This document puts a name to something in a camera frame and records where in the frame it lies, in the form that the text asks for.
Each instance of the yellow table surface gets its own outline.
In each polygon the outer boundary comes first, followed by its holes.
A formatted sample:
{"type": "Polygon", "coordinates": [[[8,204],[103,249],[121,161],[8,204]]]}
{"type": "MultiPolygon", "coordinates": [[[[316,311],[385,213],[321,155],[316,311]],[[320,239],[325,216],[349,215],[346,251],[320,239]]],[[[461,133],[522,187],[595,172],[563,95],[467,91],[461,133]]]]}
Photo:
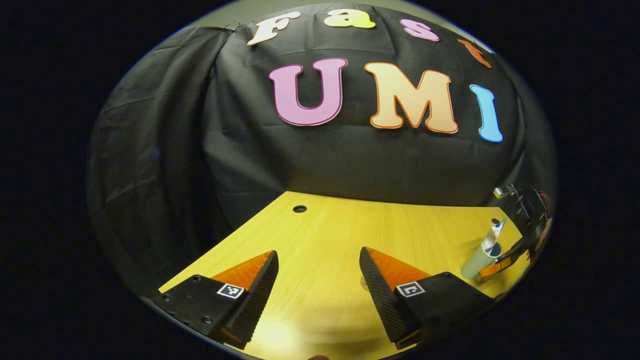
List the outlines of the yellow table surface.
{"type": "MultiPolygon", "coordinates": [[[[480,246],[500,208],[424,206],[285,192],[159,290],[193,274],[214,276],[276,250],[280,269],[253,338],[243,352],[263,359],[379,359],[398,353],[361,285],[360,249],[368,246],[431,275],[461,279],[462,264],[480,246]],[[293,207],[304,205],[304,213],[293,207]]],[[[503,252],[520,232],[507,222],[503,252]]],[[[484,283],[491,297],[508,291],[529,265],[526,256],[484,283]]]]}

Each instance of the paper cup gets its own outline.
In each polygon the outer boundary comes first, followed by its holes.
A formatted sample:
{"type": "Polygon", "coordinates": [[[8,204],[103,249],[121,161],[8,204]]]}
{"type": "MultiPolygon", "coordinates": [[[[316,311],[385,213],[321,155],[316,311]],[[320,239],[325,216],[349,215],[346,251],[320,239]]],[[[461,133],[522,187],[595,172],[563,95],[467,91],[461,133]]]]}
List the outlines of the paper cup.
{"type": "Polygon", "coordinates": [[[483,250],[482,245],[478,246],[476,252],[462,265],[460,273],[465,279],[475,279],[480,270],[491,265],[502,254],[500,243],[495,243],[491,248],[491,252],[483,250]]]}

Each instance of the pink letter u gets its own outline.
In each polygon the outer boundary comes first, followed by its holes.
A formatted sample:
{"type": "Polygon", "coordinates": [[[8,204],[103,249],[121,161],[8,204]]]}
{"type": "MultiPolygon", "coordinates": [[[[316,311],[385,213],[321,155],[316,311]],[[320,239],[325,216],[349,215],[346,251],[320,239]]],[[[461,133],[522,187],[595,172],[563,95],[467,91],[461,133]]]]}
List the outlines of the pink letter u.
{"type": "Polygon", "coordinates": [[[269,74],[273,80],[276,111],[282,120],[298,126],[320,125],[333,119],[342,107],[342,75],[347,66],[342,58],[327,58],[313,63],[322,78],[322,102],[315,108],[305,108],[298,102],[298,74],[302,66],[287,65],[269,74]]]}

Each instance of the black background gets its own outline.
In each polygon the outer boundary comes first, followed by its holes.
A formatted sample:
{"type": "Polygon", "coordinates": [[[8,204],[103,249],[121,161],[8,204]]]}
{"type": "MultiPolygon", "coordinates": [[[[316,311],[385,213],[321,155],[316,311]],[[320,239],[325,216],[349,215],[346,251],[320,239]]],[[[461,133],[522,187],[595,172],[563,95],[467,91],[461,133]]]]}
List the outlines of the black background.
{"type": "MultiPolygon", "coordinates": [[[[124,288],[98,248],[85,198],[86,146],[111,89],[210,1],[87,2],[9,8],[5,176],[17,215],[5,309],[11,345],[42,358],[221,357],[124,288]]],[[[415,358],[629,358],[632,5],[426,5],[500,53],[547,107],[560,166],[559,214],[538,264],[491,313],[415,358]]]]}

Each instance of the black cloth backdrop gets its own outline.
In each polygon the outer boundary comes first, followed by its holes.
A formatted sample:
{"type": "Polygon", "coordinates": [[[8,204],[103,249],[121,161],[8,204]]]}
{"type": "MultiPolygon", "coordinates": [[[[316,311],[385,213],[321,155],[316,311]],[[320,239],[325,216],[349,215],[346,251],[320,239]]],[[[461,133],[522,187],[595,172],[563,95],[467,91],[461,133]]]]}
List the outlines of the black cloth backdrop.
{"type": "Polygon", "coordinates": [[[124,76],[93,129],[88,205],[108,258],[136,294],[150,296],[284,191],[500,206],[496,186],[526,181],[555,203],[555,147],[541,105],[500,56],[483,51],[487,69],[458,39],[473,42],[405,13],[352,4],[291,8],[233,31],[176,32],[124,76]],[[367,12],[376,27],[325,25],[339,8],[367,12]],[[277,37],[246,45],[256,23],[291,11],[302,15],[277,37]],[[427,24],[440,41],[410,36],[401,19],[427,24]],[[320,126],[284,122],[269,73],[302,65],[298,97],[313,107],[321,77],[311,64],[335,57],[349,62],[340,113],[320,126]],[[364,65],[374,61],[396,64],[414,85],[425,70],[447,74],[458,132],[438,135],[424,121],[371,126],[376,83],[364,65]],[[502,142],[478,135],[471,84],[493,92],[502,142]]]}

